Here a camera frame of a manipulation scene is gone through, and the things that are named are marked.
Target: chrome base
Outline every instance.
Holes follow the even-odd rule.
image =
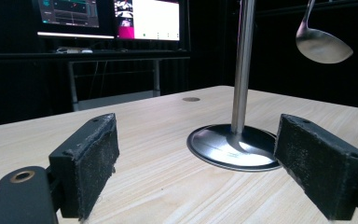
[[[229,170],[260,172],[280,167],[273,156],[274,134],[249,126],[234,134],[230,128],[230,124],[199,128],[187,138],[187,146],[200,159]]]

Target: monitor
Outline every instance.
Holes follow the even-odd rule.
[[[33,0],[39,36],[115,37],[113,0]]]
[[[114,0],[119,39],[180,39],[179,0]]]

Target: wooden table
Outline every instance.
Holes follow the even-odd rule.
[[[283,168],[234,172],[188,150],[195,129],[231,122],[232,98],[233,88],[220,86],[2,125],[0,178],[24,166],[48,167],[48,154],[82,124],[114,112],[121,155],[88,223],[328,223]],[[282,113],[358,147],[358,108],[249,91],[247,125],[276,133]]]

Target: image on screen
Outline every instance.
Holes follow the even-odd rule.
[[[117,37],[179,40],[179,3],[159,0],[115,0]]]
[[[42,22],[99,27],[96,0],[38,0]]]

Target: ladle bowl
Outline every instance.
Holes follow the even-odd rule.
[[[308,27],[310,11],[315,0],[310,0],[306,13],[296,33],[298,50],[317,63],[340,63],[348,59],[353,50],[337,37]]]

